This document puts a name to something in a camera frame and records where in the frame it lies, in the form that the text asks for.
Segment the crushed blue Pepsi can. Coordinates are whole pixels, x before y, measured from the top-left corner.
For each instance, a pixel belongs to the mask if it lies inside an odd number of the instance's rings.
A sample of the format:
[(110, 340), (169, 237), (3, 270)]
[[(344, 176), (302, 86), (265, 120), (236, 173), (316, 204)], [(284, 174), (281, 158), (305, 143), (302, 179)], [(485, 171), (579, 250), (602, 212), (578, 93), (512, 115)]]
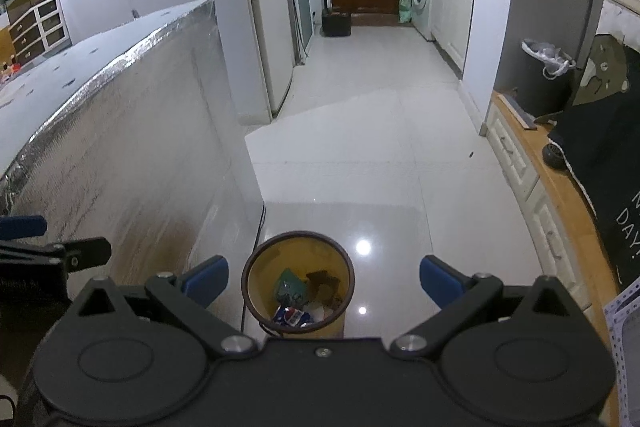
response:
[(273, 315), (274, 324), (292, 327), (292, 329), (302, 329), (314, 324), (314, 318), (306, 311), (295, 307), (280, 306)]

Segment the teal plastic wrapper bag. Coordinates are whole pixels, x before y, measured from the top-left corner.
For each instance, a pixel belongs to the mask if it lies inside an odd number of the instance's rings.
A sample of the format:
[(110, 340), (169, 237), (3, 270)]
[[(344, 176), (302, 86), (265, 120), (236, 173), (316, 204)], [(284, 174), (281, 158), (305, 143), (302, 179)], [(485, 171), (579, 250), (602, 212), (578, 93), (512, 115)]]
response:
[(274, 285), (273, 296), (281, 306), (302, 307), (308, 301), (307, 284), (293, 271), (285, 269)]

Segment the brown cardboard piece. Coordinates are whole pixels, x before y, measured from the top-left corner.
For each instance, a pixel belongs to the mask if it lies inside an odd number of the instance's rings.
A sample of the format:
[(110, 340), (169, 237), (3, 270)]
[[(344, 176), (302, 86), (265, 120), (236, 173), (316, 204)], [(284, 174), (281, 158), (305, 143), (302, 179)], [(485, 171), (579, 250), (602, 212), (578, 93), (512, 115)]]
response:
[(307, 295), (311, 303), (321, 303), (330, 309), (337, 308), (342, 303), (338, 295), (341, 281), (326, 270), (310, 272), (307, 277)]

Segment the yellow round trash bin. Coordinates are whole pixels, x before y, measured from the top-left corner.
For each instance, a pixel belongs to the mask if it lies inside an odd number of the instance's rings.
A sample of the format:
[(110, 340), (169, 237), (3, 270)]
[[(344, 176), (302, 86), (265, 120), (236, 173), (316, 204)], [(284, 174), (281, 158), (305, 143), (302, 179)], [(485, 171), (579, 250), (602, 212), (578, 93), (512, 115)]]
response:
[(283, 233), (255, 249), (243, 269), (245, 306), (270, 337), (337, 339), (355, 292), (345, 249), (309, 231)]

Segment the dark trash bin with liner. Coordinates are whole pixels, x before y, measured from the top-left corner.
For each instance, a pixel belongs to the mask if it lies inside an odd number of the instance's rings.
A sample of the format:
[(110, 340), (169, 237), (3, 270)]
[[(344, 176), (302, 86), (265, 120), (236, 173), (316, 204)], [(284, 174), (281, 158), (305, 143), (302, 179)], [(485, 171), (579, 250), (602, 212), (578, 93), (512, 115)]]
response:
[(576, 61), (552, 43), (525, 38), (522, 51), (540, 66), (534, 69), (532, 79), (515, 88), (518, 105), (534, 117), (560, 113), (573, 93)]

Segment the white low wooden-top cabinet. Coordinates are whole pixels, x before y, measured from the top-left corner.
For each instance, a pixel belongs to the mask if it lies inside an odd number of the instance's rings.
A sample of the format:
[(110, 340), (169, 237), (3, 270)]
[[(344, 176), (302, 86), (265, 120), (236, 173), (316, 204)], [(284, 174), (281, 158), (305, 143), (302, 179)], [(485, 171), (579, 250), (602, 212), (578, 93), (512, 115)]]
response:
[(491, 95), (486, 138), (511, 185), (532, 236), (542, 273), (557, 277), (582, 311), (604, 327), (604, 306), (618, 285), (582, 192), (542, 159), (544, 126), (525, 129), (501, 95)]

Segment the white drawer cabinet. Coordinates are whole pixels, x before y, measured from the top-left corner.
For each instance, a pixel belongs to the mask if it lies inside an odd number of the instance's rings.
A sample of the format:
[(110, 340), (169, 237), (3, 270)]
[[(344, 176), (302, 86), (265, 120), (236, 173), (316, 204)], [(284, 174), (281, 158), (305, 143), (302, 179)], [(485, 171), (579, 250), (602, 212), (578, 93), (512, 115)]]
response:
[(22, 66), (72, 44), (60, 0), (44, 0), (9, 26), (17, 62)]

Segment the black box on floor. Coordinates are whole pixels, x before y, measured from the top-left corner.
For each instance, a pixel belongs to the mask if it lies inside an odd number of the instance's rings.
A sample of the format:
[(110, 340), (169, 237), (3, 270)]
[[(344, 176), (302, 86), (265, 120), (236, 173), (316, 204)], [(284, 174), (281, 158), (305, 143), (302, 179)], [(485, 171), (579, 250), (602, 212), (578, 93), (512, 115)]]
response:
[(323, 37), (349, 37), (352, 34), (352, 14), (329, 8), (323, 9), (321, 31)]

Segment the green plastic bag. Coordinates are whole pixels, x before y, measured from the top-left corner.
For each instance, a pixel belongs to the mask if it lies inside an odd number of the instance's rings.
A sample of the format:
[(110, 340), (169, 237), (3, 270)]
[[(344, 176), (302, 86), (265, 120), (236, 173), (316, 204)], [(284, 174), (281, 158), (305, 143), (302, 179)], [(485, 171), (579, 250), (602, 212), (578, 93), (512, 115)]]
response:
[(398, 18), (401, 25), (408, 24), (412, 20), (412, 0), (398, 0)]

